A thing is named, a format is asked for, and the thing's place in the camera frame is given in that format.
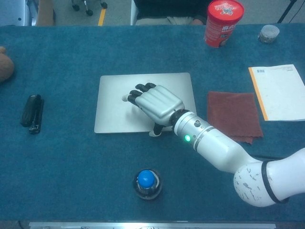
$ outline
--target small round container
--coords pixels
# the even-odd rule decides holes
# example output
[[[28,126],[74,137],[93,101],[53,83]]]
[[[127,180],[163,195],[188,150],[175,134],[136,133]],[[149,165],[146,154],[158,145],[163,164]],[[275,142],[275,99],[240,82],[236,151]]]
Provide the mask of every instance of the small round container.
[[[234,0],[214,0],[208,7],[204,40],[215,48],[225,45],[237,22],[244,15],[244,7]]]
[[[278,27],[274,25],[265,25],[258,35],[258,40],[262,43],[272,43],[280,33]]]
[[[146,200],[157,198],[162,190],[160,175],[156,170],[151,168],[142,169],[138,172],[132,184],[136,194]]]

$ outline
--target person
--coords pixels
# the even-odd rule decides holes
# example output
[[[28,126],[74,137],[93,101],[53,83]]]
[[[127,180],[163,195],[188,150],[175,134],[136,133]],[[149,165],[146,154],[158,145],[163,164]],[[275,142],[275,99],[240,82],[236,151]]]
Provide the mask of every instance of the person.
[[[136,25],[205,25],[212,0],[134,0]]]

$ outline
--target yellow floor line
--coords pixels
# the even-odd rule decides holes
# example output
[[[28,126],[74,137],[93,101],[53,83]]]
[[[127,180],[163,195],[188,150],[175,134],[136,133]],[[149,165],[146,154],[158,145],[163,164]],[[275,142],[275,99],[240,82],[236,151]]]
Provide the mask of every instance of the yellow floor line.
[[[99,26],[102,26],[104,23],[105,13],[106,13],[106,9],[102,9],[99,19]]]

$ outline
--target chair wheel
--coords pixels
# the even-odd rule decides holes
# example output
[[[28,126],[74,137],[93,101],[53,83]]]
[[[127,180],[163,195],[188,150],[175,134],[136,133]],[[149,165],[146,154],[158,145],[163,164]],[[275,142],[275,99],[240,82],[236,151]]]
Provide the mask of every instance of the chair wheel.
[[[88,14],[89,16],[92,16],[92,15],[93,15],[93,12],[92,12],[92,10],[87,10],[87,11],[86,11],[86,14]]]
[[[72,7],[73,7],[73,9],[74,9],[75,11],[79,11],[79,10],[80,10],[79,5],[72,5]]]
[[[54,22],[56,21],[56,13],[54,10],[53,10],[53,20],[54,20]]]
[[[107,5],[106,2],[102,2],[102,3],[101,3],[101,6],[102,6],[103,9],[106,9],[106,8],[108,7],[108,5]]]

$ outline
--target white paper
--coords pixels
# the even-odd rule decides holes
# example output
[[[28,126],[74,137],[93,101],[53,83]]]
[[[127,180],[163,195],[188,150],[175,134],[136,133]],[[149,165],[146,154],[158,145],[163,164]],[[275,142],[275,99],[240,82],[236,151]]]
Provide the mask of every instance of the white paper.
[[[305,120],[305,86],[293,64],[249,71],[266,121]]]

